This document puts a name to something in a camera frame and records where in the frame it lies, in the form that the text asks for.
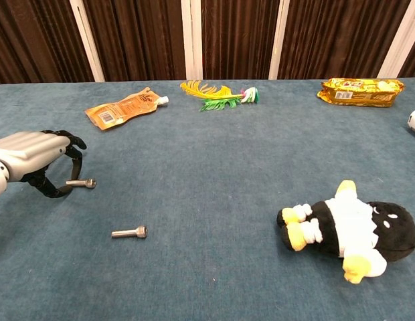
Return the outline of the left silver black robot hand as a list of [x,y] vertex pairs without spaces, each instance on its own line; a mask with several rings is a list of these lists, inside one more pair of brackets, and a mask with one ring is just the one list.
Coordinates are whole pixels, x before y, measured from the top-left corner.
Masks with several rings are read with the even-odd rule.
[[26,182],[44,196],[60,198],[73,187],[55,187],[46,177],[46,170],[65,155],[72,159],[71,179],[79,177],[85,142],[66,130],[23,131],[0,139],[0,194],[8,183]]

